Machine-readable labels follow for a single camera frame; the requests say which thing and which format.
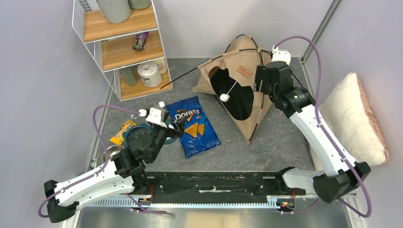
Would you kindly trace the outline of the black tent pole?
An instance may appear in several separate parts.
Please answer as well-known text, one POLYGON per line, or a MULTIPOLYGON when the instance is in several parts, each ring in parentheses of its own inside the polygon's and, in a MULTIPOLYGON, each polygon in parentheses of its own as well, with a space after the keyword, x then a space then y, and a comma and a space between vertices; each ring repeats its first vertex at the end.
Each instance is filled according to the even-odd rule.
POLYGON ((195 67, 195 68, 193 68, 193 69, 191 69, 191 70, 189 70, 188 72, 186 72, 186 73, 180 75, 179 77, 177 77, 177 78, 171 80, 171 81, 168 82, 167 84, 161 86, 161 87, 160 87, 160 90, 162 90, 162 89, 165 88, 166 86, 172 84, 173 82, 177 81, 178 79, 184 77, 185 75, 187 75, 187 74, 189 74, 189 73, 191 73, 191 72, 193 72, 193 71, 195 71, 195 70, 200 70, 201 68, 203 68, 205 65, 209 64, 210 62, 216 61, 216 60, 221 59, 221 58, 224 58, 224 57, 231 57, 231 56, 237 55, 237 54, 239 54, 239 53, 241 53, 241 52, 245 52, 245 51, 253 51, 253 52, 256 52, 256 53, 258 54, 258 56, 260 57, 259 62, 260 62, 262 65, 264 64, 262 52, 263 52, 263 53, 267 53, 268 56, 269 56, 269 58, 272 58, 272 56, 273 56, 272 51, 267 51, 267 50, 261 49, 260 47, 258 47, 258 48, 244 48, 244 49, 237 49, 237 50, 234 50, 234 51, 230 51, 230 52, 228 52, 228 53, 224 53, 224 54, 221 54, 221 55, 219 55, 219 56, 217 56, 217 57, 211 58, 211 59, 209 59, 207 62, 205 62, 205 63, 203 63, 203 64, 201 64, 201 65, 199 65, 199 66, 197 66, 197 67, 195 67))
MULTIPOLYGON (((253 37, 248 34, 237 36, 225 53, 244 48, 258 48, 253 37)), ((262 52, 262 55, 263 65, 271 62, 267 53, 262 52)), ((225 106, 246 140, 246 144, 250 144, 257 127, 271 105, 266 95, 254 91, 256 68, 258 65, 262 65, 259 60, 260 57, 253 51, 245 51, 224 58, 224 65, 229 71, 229 77, 238 82, 229 93, 230 98, 225 106)))

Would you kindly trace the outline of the tan pet tent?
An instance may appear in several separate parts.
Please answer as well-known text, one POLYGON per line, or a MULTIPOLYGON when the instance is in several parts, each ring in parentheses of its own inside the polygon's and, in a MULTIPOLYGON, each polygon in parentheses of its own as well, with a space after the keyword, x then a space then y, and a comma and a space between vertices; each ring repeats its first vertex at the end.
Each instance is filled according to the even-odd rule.
POLYGON ((250 144, 273 103, 268 95, 253 90, 259 65, 271 62, 252 36, 241 34, 226 48, 224 54, 198 66, 201 76, 194 92, 229 95, 220 102, 234 121, 247 144, 250 144))

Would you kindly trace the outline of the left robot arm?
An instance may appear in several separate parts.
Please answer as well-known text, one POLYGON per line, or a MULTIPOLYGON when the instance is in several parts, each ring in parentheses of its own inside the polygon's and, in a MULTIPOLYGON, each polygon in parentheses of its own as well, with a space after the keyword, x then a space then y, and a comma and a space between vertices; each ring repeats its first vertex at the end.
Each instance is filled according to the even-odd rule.
POLYGON ((58 223, 98 200, 118 194, 147 192, 150 183, 145 173, 146 164, 156 160, 167 138, 182 137, 184 129, 184 118, 162 125, 136 125, 124 134, 127 146, 107 156, 101 166, 72 180, 45 182, 47 217, 52 223, 58 223))

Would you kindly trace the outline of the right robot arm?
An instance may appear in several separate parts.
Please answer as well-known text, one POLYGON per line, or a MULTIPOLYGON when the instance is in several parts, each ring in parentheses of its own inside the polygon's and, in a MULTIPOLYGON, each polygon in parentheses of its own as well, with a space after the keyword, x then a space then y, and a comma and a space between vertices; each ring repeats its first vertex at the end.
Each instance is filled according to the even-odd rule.
POLYGON ((315 100, 304 87, 295 87, 292 70, 284 61, 258 65, 255 92, 268 95, 275 107, 303 133, 323 165, 321 171, 288 167, 274 181, 279 194, 293 188, 313 191, 331 203, 359 187, 370 173, 366 162, 358 162, 339 142, 315 107, 315 100))

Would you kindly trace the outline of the steel pet bowl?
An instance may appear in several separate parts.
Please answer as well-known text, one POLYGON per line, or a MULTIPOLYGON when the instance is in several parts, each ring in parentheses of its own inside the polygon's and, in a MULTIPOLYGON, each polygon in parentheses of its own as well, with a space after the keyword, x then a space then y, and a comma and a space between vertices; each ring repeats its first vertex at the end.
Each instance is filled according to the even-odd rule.
POLYGON ((122 149, 124 149, 121 145, 113 145, 107 148, 108 159, 110 159, 113 155, 118 154, 122 149))

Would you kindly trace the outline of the white fluffy pet cushion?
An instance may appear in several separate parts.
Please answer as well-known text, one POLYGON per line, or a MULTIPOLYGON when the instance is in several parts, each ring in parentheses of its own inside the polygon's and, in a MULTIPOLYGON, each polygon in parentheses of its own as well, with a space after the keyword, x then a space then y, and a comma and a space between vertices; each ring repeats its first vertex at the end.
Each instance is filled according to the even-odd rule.
POLYGON ((386 141, 356 73, 347 74, 319 110, 336 138, 358 162, 375 166, 389 161, 386 141))

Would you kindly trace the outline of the blue Doritos chip bag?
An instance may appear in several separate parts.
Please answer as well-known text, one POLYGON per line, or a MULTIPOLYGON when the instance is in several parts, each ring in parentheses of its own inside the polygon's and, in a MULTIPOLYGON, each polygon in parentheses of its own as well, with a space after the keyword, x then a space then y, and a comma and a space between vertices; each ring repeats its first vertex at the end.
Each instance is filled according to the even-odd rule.
POLYGON ((184 120, 184 135, 180 141, 186 159, 221 145, 197 96, 168 104, 166 108, 173 120, 184 120))

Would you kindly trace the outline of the clear plastic bottle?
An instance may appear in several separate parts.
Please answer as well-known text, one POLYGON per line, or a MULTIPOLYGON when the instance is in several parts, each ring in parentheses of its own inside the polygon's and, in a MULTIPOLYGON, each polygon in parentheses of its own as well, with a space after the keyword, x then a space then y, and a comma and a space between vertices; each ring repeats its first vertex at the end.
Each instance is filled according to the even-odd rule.
MULTIPOLYGON (((157 107, 165 108, 165 103, 163 101, 161 101, 161 102, 158 103, 157 107)), ((132 114, 131 115, 132 119, 136 119, 138 117, 147 117, 148 113, 149 113, 149 111, 147 111, 146 109, 139 109, 137 112, 138 112, 137 114, 132 114)))

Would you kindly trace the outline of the white pompom toy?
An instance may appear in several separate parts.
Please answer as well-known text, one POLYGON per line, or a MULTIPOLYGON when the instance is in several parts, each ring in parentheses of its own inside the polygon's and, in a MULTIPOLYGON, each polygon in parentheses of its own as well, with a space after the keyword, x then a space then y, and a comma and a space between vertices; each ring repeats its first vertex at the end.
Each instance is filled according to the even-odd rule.
POLYGON ((227 93, 223 93, 223 94, 221 94, 221 95, 219 96, 219 99, 220 99, 222 102, 227 102, 227 101, 229 100, 229 98, 230 98, 229 93, 232 91, 232 89, 235 87, 235 85, 236 85, 237 83, 238 83, 238 82, 235 81, 235 82, 233 83, 233 85, 231 86, 231 88, 227 91, 227 93))

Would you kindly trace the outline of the white ceramic mug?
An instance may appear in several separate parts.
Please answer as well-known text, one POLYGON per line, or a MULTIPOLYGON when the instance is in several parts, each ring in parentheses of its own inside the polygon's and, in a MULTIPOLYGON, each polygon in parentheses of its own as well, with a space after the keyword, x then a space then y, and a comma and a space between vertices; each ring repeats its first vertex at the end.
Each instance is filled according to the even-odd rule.
POLYGON ((167 64, 165 58, 157 59, 154 61, 154 63, 158 66, 161 75, 167 72, 167 64))

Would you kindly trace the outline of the green can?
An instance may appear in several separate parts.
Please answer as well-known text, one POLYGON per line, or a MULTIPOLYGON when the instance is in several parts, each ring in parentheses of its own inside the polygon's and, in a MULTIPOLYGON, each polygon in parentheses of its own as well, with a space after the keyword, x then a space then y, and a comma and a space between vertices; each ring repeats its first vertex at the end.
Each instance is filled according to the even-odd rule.
POLYGON ((125 80, 125 82, 129 86, 134 86, 137 83, 137 79, 134 75, 134 71, 131 69, 131 67, 125 67, 120 69, 121 74, 125 80))

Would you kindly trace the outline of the brown candy bag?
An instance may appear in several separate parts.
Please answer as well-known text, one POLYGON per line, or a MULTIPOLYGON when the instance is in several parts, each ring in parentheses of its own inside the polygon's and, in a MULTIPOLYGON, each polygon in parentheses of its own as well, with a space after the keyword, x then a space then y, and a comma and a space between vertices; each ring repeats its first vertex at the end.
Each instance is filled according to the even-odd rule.
POLYGON ((133 45, 133 49, 136 51, 142 51, 145 48, 148 35, 149 31, 137 33, 135 35, 135 44, 133 45))

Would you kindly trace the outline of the grey felt basket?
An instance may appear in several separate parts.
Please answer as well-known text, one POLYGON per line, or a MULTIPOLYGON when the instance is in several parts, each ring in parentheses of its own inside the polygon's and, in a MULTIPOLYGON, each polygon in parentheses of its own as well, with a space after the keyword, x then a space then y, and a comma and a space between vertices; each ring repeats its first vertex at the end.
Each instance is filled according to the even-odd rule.
POLYGON ((105 19, 113 24, 126 21, 131 14, 128 0, 97 0, 105 19))
POLYGON ((129 6, 133 10, 143 10, 150 6, 150 0, 128 0, 129 6))

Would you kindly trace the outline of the aluminium corner rail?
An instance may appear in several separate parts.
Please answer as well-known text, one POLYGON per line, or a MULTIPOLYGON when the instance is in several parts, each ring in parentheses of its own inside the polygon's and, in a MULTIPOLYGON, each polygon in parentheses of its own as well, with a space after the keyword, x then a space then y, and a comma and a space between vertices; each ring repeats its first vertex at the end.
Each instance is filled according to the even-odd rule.
MULTIPOLYGON (((321 39, 322 35, 324 34, 325 30, 327 29, 329 23, 331 22, 334 14, 338 10, 340 4, 342 3, 342 0, 332 0, 330 6, 328 7, 324 17, 322 18, 317 30, 315 31, 312 42, 317 45, 319 40, 321 39)), ((300 58, 303 64, 306 63, 306 61, 309 59, 311 56, 312 52, 314 51, 313 47, 311 44, 308 45, 306 48, 303 56, 300 58)))

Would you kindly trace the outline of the black mounting base plate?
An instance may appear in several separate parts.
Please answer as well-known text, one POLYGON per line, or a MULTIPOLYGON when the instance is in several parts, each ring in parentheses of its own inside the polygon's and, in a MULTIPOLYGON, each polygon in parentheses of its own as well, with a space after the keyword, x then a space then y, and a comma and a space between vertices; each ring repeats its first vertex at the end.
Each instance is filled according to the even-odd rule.
POLYGON ((265 203, 267 196, 305 195, 286 186, 274 171, 147 171, 147 186, 132 195, 152 195, 152 202, 173 204, 265 203))

